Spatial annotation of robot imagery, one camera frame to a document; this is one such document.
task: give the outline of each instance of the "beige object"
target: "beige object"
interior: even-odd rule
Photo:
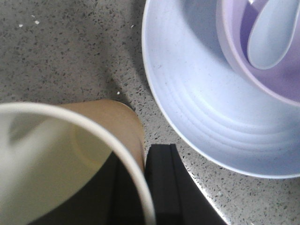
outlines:
[[[0,104],[0,225],[27,224],[56,208],[112,151],[136,186],[146,224],[155,224],[143,137],[137,115],[116,101]]]
[[[103,126],[118,138],[144,171],[144,130],[127,105],[109,99],[60,105]]]

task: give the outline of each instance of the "countertop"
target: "countertop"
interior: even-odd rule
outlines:
[[[121,101],[142,121],[146,149],[154,143],[177,145],[200,191],[229,224],[300,224],[300,179],[267,180],[231,172],[199,155],[167,123],[143,67],[144,4],[1,1],[0,102]]]

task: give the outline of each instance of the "plastic bowl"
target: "plastic bowl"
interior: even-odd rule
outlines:
[[[142,53],[153,96],[182,139],[212,162],[256,177],[299,177],[300,107],[231,69],[218,44],[216,4],[146,1]]]
[[[267,0],[218,0],[216,24],[219,43],[236,73],[272,97],[300,106],[300,25],[297,25],[289,51],[275,67],[259,70],[247,59],[248,37],[266,2]]]

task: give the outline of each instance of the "spoon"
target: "spoon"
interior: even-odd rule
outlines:
[[[277,65],[289,50],[300,11],[300,0],[269,0],[249,35],[247,55],[257,69]]]

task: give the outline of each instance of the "cup rim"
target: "cup rim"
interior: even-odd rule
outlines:
[[[34,102],[14,102],[0,104],[0,113],[33,113],[60,119],[77,125],[98,137],[124,164],[140,197],[145,224],[155,224],[155,212],[151,194],[145,177],[129,150],[108,130],[93,120],[55,105]]]

